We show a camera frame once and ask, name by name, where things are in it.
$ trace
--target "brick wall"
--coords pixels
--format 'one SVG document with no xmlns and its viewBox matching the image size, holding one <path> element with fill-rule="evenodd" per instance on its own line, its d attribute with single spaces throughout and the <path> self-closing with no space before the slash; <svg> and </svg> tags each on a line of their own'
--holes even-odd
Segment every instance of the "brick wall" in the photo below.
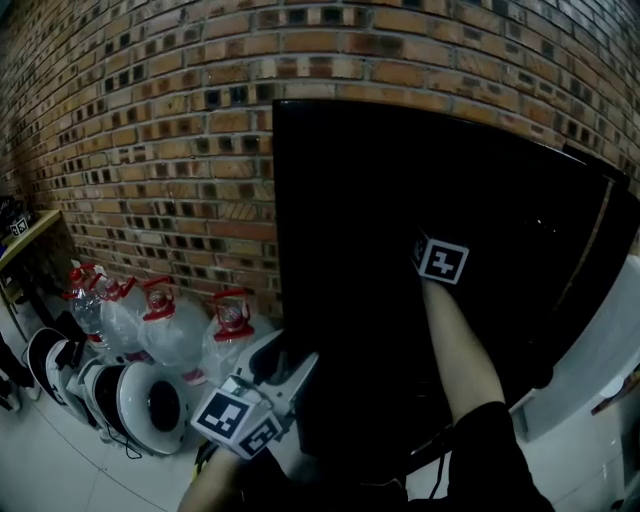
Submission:
<svg viewBox="0 0 640 512">
<path fill-rule="evenodd" d="M 235 283 L 279 313 L 273 98 L 448 112 L 640 164 L 631 0 L 14 3 L 3 188 L 61 209 L 117 275 Z"/>
</svg>

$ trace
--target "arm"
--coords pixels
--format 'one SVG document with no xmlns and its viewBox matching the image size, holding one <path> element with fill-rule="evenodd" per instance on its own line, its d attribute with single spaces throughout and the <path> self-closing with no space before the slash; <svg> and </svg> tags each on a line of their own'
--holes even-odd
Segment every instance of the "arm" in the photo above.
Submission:
<svg viewBox="0 0 640 512">
<path fill-rule="evenodd" d="M 191 483 L 178 512 L 223 512 L 229 510 L 236 488 L 242 458 L 220 446 L 204 471 Z"/>
<path fill-rule="evenodd" d="M 456 509 L 553 511 L 535 488 L 504 403 L 500 379 L 458 304 L 423 282 L 433 351 L 456 424 L 449 498 Z"/>
<path fill-rule="evenodd" d="M 489 402 L 503 402 L 500 380 L 456 301 L 440 284 L 424 280 L 429 332 L 454 424 Z"/>
</svg>

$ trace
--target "red brick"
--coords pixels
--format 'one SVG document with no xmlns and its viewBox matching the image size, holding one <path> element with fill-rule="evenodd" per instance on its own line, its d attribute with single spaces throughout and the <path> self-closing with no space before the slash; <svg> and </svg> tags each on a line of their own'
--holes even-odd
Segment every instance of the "red brick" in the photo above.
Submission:
<svg viewBox="0 0 640 512">
<path fill-rule="evenodd" d="M 450 99 L 441 94 L 420 93 L 417 91 L 409 91 L 405 99 L 407 105 L 424 110 L 433 110 L 436 112 L 448 112 Z"/>
<path fill-rule="evenodd" d="M 203 220 L 176 220 L 176 228 L 179 233 L 189 235 L 206 235 L 207 226 Z"/>
<path fill-rule="evenodd" d="M 422 8 L 432 14 L 449 16 L 449 6 L 446 0 L 422 0 Z"/>
<path fill-rule="evenodd" d="M 244 62 L 211 66 L 205 69 L 205 80 L 209 85 L 245 82 L 249 80 L 249 68 Z"/>
<path fill-rule="evenodd" d="M 267 288 L 269 285 L 268 276 L 257 272 L 234 272 L 233 281 L 249 288 Z"/>
<path fill-rule="evenodd" d="M 238 183 L 218 183 L 216 185 L 216 196 L 219 199 L 239 200 L 242 199 L 240 195 L 240 185 Z"/>
<path fill-rule="evenodd" d="M 256 112 L 256 126 L 259 131 L 273 130 L 273 116 L 271 110 L 258 110 Z"/>
<path fill-rule="evenodd" d="M 136 143 L 136 130 L 135 128 L 128 128 L 126 130 L 119 130 L 113 132 L 113 145 L 114 146 L 128 146 Z"/>
<path fill-rule="evenodd" d="M 495 59 L 468 50 L 458 50 L 458 69 L 499 82 L 503 64 Z"/>
<path fill-rule="evenodd" d="M 334 52 L 338 50 L 335 32 L 296 32 L 284 34 L 285 52 Z"/>
<path fill-rule="evenodd" d="M 151 270 L 159 272 L 160 274 L 170 274 L 173 270 L 171 267 L 171 263 L 166 260 L 156 260 L 154 258 L 148 258 L 147 262 Z"/>
<path fill-rule="evenodd" d="M 206 252 L 188 252 L 187 261 L 191 265 L 212 267 L 216 264 L 216 257 L 213 254 Z"/>
<path fill-rule="evenodd" d="M 94 201 L 93 211 L 98 213 L 120 213 L 120 203 L 117 201 Z"/>
<path fill-rule="evenodd" d="M 532 138 L 531 123 L 520 116 L 500 112 L 498 126 L 523 137 Z"/>
<path fill-rule="evenodd" d="M 251 160 L 222 160 L 216 158 L 212 162 L 214 178 L 251 178 L 254 175 Z"/>
<path fill-rule="evenodd" d="M 263 158 L 260 160 L 260 177 L 264 179 L 273 179 L 273 160 L 271 158 Z"/>
<path fill-rule="evenodd" d="M 204 24 L 203 38 L 216 39 L 243 32 L 249 32 L 249 15 L 234 14 L 206 22 Z"/>
<path fill-rule="evenodd" d="M 574 73 L 591 87 L 598 87 L 598 75 L 579 60 L 575 61 Z"/>
<path fill-rule="evenodd" d="M 173 52 L 149 61 L 149 76 L 164 75 L 182 67 L 182 52 Z"/>
<path fill-rule="evenodd" d="M 456 21 L 427 18 L 427 34 L 440 41 L 462 44 L 463 27 L 464 25 Z"/>
<path fill-rule="evenodd" d="M 166 183 L 166 195 L 173 199 L 195 199 L 198 190 L 192 183 Z"/>
<path fill-rule="evenodd" d="M 194 290 L 209 294 L 218 293 L 224 289 L 222 284 L 212 283 L 211 281 L 202 281 L 200 279 L 191 279 L 191 286 Z"/>
<path fill-rule="evenodd" d="M 551 23 L 546 21 L 544 18 L 541 18 L 537 14 L 532 12 L 527 13 L 527 26 L 537 32 L 538 34 L 542 34 L 547 39 L 551 41 L 558 42 L 560 39 L 560 31 L 557 27 L 553 26 Z"/>
<path fill-rule="evenodd" d="M 153 102 L 155 117 L 174 116 L 187 111 L 187 97 L 176 94 L 168 98 L 160 98 Z"/>
<path fill-rule="evenodd" d="M 150 201 L 129 201 L 129 211 L 135 215 L 153 215 L 155 211 Z"/>
<path fill-rule="evenodd" d="M 251 203 L 219 203 L 218 214 L 226 220 L 259 220 L 258 207 Z"/>
<path fill-rule="evenodd" d="M 541 76 L 553 83 L 558 83 L 560 70 L 558 66 L 533 52 L 526 52 L 526 67 L 533 74 Z"/>
<path fill-rule="evenodd" d="M 362 85 L 341 85 L 338 97 L 350 100 L 375 101 L 402 105 L 405 102 L 405 91 L 386 87 Z"/>
<path fill-rule="evenodd" d="M 244 256 L 262 256 L 262 245 L 258 242 L 245 242 L 241 240 L 225 240 L 227 252 Z"/>
<path fill-rule="evenodd" d="M 373 26 L 398 32 L 427 33 L 426 17 L 423 14 L 397 9 L 376 9 Z"/>
<path fill-rule="evenodd" d="M 422 87 L 424 85 L 424 68 L 397 62 L 377 62 L 371 72 L 371 79 L 388 84 Z"/>
<path fill-rule="evenodd" d="M 456 99 L 453 103 L 452 114 L 479 123 L 495 124 L 497 111 L 478 103 Z"/>
<path fill-rule="evenodd" d="M 276 227 L 273 224 L 210 222 L 209 234 L 211 236 L 273 242 L 276 240 Z"/>
<path fill-rule="evenodd" d="M 210 118 L 211 133 L 246 132 L 249 130 L 249 115 L 246 111 L 216 112 Z"/>
<path fill-rule="evenodd" d="M 115 21 L 109 23 L 105 28 L 105 37 L 110 39 L 115 37 L 125 30 L 127 30 L 131 26 L 131 16 L 126 15 L 120 18 L 117 18 Z"/>
<path fill-rule="evenodd" d="M 227 41 L 226 55 L 228 58 L 249 55 L 264 55 L 278 51 L 278 36 L 276 34 L 257 34 L 244 39 Z"/>
<path fill-rule="evenodd" d="M 110 59 L 106 61 L 105 64 L 105 73 L 110 75 L 119 69 L 125 68 L 129 65 L 129 53 L 128 52 L 120 52 L 117 55 L 114 55 Z"/>
<path fill-rule="evenodd" d="M 361 59 L 332 59 L 331 76 L 334 78 L 362 78 L 363 61 Z"/>
<path fill-rule="evenodd" d="M 542 102 L 527 97 L 522 100 L 522 114 L 537 123 L 552 126 L 554 113 L 554 109 Z"/>
<path fill-rule="evenodd" d="M 336 95 L 335 84 L 326 83 L 288 83 L 284 88 L 284 97 L 293 98 L 333 98 Z"/>
<path fill-rule="evenodd" d="M 427 40 L 407 39 L 404 41 L 402 57 L 407 60 L 417 60 L 439 66 L 450 67 L 452 65 L 451 49 Z"/>
<path fill-rule="evenodd" d="M 89 69 L 96 62 L 96 52 L 89 53 L 78 61 L 78 71 Z"/>
<path fill-rule="evenodd" d="M 496 16 L 482 7 L 470 4 L 457 4 L 455 14 L 460 21 L 496 34 L 501 32 L 504 23 L 500 16 Z"/>
</svg>

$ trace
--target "black cable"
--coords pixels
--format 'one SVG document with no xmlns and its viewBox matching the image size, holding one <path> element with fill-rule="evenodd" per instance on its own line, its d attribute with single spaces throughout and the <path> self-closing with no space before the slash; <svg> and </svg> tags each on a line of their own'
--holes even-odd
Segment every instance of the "black cable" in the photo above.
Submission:
<svg viewBox="0 0 640 512">
<path fill-rule="evenodd" d="M 125 453 L 127 454 L 127 457 L 129 457 L 131 460 L 138 460 L 138 459 L 142 458 L 142 454 L 138 450 L 135 450 L 135 449 L 131 448 L 131 446 L 129 446 L 129 439 L 127 439 L 126 443 L 123 443 L 119 439 L 116 439 L 115 437 L 113 437 L 111 435 L 111 428 L 109 427 L 108 424 L 107 424 L 107 434 L 109 434 L 109 437 L 111 439 L 113 439 L 116 443 L 121 444 L 122 446 L 124 446 Z M 133 453 L 135 453 L 137 455 L 137 457 L 132 457 L 131 455 L 129 455 L 129 450 L 131 450 Z"/>
<path fill-rule="evenodd" d="M 433 497 L 436 495 L 436 491 L 438 490 L 438 487 L 440 487 L 440 480 L 442 480 L 442 470 L 444 468 L 444 453 L 442 455 L 440 455 L 440 464 L 438 464 L 438 479 L 436 480 L 436 485 L 433 486 L 433 490 L 431 491 L 431 494 L 429 495 L 429 499 L 432 500 Z"/>
<path fill-rule="evenodd" d="M 442 455 L 440 455 L 440 462 L 438 463 L 438 477 L 436 479 L 436 485 L 433 486 L 433 490 L 431 491 L 431 494 L 429 495 L 429 499 L 432 500 L 433 497 L 436 495 L 436 491 L 438 490 L 438 487 L 440 487 L 440 481 L 442 480 L 442 471 L 444 469 L 444 457 L 446 455 L 446 451 L 444 449 L 444 431 L 440 433 L 440 450 L 442 452 Z"/>
</svg>

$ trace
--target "red bottle handle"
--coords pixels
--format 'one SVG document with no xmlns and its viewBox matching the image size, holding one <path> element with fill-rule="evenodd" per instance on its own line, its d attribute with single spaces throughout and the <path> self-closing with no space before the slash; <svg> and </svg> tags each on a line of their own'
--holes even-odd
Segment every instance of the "red bottle handle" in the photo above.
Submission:
<svg viewBox="0 0 640 512">
<path fill-rule="evenodd" d="M 122 288 L 120 289 L 120 296 L 121 297 L 126 297 L 129 292 L 131 291 L 131 288 L 133 288 L 133 285 L 137 283 L 137 280 L 135 277 L 130 277 L 129 280 L 127 281 L 126 284 L 122 285 Z"/>
<path fill-rule="evenodd" d="M 101 277 L 104 277 L 104 274 L 98 273 L 95 276 L 93 276 L 93 279 L 89 283 L 89 290 L 93 291 L 94 286 L 98 284 L 98 281 L 100 281 Z"/>
</svg>

